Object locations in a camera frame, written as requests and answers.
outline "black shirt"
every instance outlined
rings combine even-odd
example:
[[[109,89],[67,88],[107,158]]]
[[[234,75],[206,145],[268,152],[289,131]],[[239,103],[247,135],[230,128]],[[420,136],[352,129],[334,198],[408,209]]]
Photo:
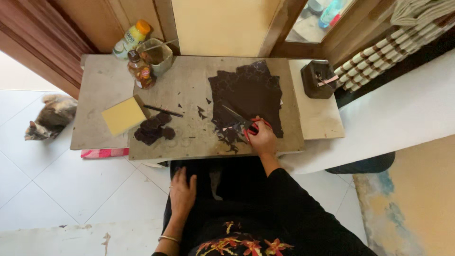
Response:
[[[180,255],[376,255],[284,169],[274,170],[264,186],[263,196],[247,192],[242,202],[197,198],[183,231]],[[223,199],[237,190],[241,188],[230,187]]]

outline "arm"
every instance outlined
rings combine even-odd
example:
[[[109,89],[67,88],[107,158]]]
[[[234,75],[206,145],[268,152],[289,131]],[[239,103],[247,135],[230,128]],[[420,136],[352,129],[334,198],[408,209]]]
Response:
[[[187,169],[179,169],[172,181],[171,209],[172,216],[169,224],[164,230],[163,236],[172,237],[178,241],[182,240],[183,227],[187,221],[188,214],[196,199],[196,175],[191,176],[190,185],[187,184]],[[173,240],[162,238],[155,249],[154,255],[165,254],[167,256],[178,256],[179,244]]]
[[[280,167],[275,157],[276,137],[262,121],[250,135],[270,188],[270,204],[281,226],[296,241],[296,253],[315,255],[375,255],[358,237],[343,227]]]

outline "bracelet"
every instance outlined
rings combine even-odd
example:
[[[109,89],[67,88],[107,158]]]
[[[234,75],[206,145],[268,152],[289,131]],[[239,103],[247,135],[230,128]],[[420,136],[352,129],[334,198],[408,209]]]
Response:
[[[178,245],[180,245],[180,241],[179,241],[179,240],[177,240],[177,239],[175,239],[175,238],[173,238],[173,237],[170,237],[170,236],[160,236],[160,237],[158,237],[158,242],[160,242],[160,240],[163,239],[163,238],[169,239],[169,240],[171,240],[171,241],[174,241],[174,242],[176,242]]]

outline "scissor blade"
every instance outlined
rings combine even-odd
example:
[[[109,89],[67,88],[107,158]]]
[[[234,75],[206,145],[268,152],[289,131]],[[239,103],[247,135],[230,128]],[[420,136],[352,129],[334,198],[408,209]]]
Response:
[[[245,124],[247,123],[248,121],[246,119],[244,119],[241,115],[237,114],[235,111],[233,111],[232,109],[226,107],[223,105],[223,107],[235,118],[237,119],[239,122],[241,122],[242,124]]]

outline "yellow block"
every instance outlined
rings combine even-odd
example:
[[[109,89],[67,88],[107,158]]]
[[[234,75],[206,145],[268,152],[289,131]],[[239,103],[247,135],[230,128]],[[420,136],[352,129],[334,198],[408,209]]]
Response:
[[[101,113],[113,136],[142,123],[146,119],[134,97],[131,97]]]

